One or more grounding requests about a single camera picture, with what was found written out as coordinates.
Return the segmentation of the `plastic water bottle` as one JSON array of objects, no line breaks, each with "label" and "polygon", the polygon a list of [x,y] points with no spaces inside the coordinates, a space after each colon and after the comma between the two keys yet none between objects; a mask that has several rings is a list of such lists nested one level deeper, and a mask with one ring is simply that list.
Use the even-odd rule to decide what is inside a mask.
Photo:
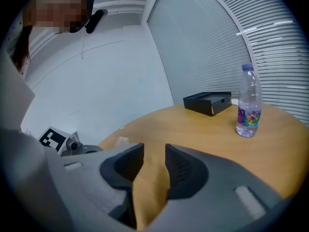
[{"label": "plastic water bottle", "polygon": [[262,90],[252,63],[242,65],[236,131],[238,135],[254,137],[262,111]]}]

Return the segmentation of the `grey window blinds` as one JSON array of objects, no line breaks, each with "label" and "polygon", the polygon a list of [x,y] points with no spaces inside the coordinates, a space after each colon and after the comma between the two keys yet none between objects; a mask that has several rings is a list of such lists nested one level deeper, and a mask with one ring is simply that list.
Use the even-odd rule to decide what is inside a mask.
[{"label": "grey window blinds", "polygon": [[251,62],[263,102],[309,127],[309,42],[283,0],[156,0],[148,25],[176,104],[203,91],[237,97]]}]

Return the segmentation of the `black box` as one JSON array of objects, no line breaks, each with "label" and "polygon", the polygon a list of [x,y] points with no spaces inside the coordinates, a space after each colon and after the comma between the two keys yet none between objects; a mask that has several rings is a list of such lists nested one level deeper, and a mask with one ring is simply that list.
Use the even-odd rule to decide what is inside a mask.
[{"label": "black box", "polygon": [[231,92],[200,92],[183,98],[186,109],[215,116],[232,105]]}]

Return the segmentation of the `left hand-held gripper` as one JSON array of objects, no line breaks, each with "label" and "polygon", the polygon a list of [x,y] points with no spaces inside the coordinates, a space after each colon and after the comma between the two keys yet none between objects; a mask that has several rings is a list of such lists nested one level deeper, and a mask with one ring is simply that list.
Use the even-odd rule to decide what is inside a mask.
[{"label": "left hand-held gripper", "polygon": [[[77,131],[75,131],[74,133],[67,133],[54,127],[49,127],[39,137],[39,142],[43,146],[55,149],[58,155],[60,155],[61,157],[79,154],[80,152],[75,153],[67,149],[66,141],[68,138],[80,141]],[[95,153],[100,151],[103,151],[103,149],[97,145],[83,145],[83,154]]]}]

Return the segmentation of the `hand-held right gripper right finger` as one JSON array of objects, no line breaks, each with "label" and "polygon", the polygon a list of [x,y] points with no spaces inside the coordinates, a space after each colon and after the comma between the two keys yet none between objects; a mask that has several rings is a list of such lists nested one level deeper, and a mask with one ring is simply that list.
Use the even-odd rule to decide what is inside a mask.
[{"label": "hand-held right gripper right finger", "polygon": [[232,160],[166,145],[170,189],[146,232],[267,232],[291,199]]}]

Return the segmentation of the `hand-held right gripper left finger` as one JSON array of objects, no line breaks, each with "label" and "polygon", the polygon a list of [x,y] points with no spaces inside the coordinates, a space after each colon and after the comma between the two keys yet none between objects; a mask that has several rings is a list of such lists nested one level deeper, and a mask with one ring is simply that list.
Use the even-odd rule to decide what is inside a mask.
[{"label": "hand-held right gripper left finger", "polygon": [[143,166],[142,143],[65,157],[46,148],[45,155],[76,232],[129,232],[137,228],[132,192]]}]

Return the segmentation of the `person's white dotted shirt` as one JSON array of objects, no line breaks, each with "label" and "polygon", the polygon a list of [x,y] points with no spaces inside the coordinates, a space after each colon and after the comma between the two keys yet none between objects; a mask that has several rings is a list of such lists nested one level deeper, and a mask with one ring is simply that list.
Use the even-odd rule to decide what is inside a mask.
[{"label": "person's white dotted shirt", "polygon": [[29,37],[19,12],[0,46],[0,127],[20,130],[35,94],[25,82],[29,64]]}]

